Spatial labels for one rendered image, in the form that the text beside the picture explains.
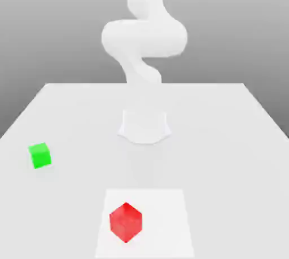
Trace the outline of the small red cube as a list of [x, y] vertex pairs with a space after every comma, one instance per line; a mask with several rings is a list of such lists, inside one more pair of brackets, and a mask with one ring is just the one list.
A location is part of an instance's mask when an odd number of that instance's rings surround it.
[[109, 220], [110, 230], [124, 243], [128, 243], [142, 231], [142, 213], [127, 202], [111, 212]]

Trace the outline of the small green cube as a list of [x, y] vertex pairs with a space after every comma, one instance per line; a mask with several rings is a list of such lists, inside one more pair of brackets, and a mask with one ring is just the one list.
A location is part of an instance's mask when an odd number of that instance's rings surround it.
[[35, 169], [51, 165], [50, 150], [46, 143], [29, 146], [29, 153]]

